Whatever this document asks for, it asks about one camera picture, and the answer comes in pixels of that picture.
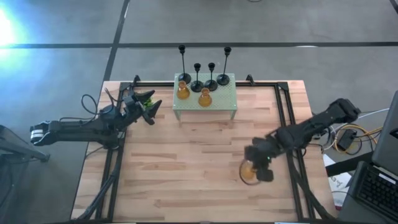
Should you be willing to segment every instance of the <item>laptop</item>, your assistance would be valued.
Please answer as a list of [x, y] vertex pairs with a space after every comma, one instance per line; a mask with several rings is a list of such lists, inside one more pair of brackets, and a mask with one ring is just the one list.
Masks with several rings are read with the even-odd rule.
[[338, 218], [347, 222], [398, 223], [398, 91], [372, 161], [358, 164]]

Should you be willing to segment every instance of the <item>wooden table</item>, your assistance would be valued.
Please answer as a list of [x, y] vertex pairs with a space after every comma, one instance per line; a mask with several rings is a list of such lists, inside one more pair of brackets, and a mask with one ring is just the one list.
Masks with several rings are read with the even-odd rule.
[[[301, 80], [288, 81], [296, 122], [311, 117]], [[117, 97], [120, 82], [104, 82], [99, 107]], [[273, 222], [296, 221], [286, 156], [272, 160], [274, 181], [243, 184], [238, 166], [243, 147], [254, 136], [280, 126], [275, 92], [269, 87], [238, 87], [238, 112], [186, 112], [179, 124], [172, 110], [173, 88], [155, 89], [163, 100], [155, 125], [139, 120], [128, 127], [114, 212], [115, 222]], [[285, 117], [288, 118], [286, 105]], [[88, 152], [96, 149], [90, 143]], [[106, 151], [84, 163], [72, 218], [79, 216], [98, 193]], [[310, 187], [320, 203], [335, 214], [328, 178], [318, 147], [304, 157]], [[108, 208], [104, 206], [104, 215]], [[306, 213], [305, 200], [302, 199]]]

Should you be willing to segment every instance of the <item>gray floor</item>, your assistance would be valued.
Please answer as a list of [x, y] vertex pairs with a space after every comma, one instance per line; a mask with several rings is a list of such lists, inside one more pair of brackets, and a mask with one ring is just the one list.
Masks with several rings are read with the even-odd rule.
[[[123, 0], [5, 0], [0, 10], [17, 44], [111, 43]], [[388, 0], [132, 0], [121, 42], [398, 41]], [[88, 116], [80, 96], [98, 98], [110, 49], [0, 49], [0, 124], [29, 139], [29, 126], [61, 116]], [[223, 49], [187, 49], [186, 65], [223, 66]], [[389, 107], [398, 89], [398, 47], [235, 48], [227, 72], [240, 79], [305, 80], [314, 112], [339, 97], [363, 111]], [[119, 49], [111, 80], [171, 80], [177, 49]], [[358, 121], [382, 125], [385, 113]], [[49, 163], [29, 164], [13, 223], [68, 220], [87, 143], [40, 149]], [[330, 152], [336, 160], [347, 157]]]

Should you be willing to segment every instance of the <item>bright light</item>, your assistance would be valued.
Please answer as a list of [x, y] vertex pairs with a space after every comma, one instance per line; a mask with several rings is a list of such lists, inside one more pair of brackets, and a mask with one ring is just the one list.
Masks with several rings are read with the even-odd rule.
[[11, 21], [7, 18], [3, 9], [0, 9], [0, 46], [15, 43]]

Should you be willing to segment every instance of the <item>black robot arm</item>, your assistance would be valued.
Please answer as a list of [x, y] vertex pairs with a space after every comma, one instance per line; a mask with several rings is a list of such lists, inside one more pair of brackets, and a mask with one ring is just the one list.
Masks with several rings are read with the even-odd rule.
[[137, 122], [141, 116], [148, 124], [155, 123], [153, 117], [162, 101], [157, 101], [149, 108], [143, 107], [144, 102], [154, 93], [155, 90], [146, 93], [131, 90], [130, 94], [123, 98], [123, 112], [111, 104], [103, 108], [97, 118], [90, 121], [41, 122], [30, 127], [30, 141], [35, 146], [49, 145], [57, 141], [95, 141], [108, 149], [117, 147], [119, 132]]
[[256, 177], [261, 181], [272, 181], [272, 171], [268, 169], [271, 158], [287, 151], [307, 146], [313, 135], [336, 123], [351, 123], [358, 118], [360, 110], [347, 99], [332, 102], [324, 112], [300, 123], [280, 127], [265, 138], [253, 138], [252, 145], [244, 149], [245, 160], [253, 163]]

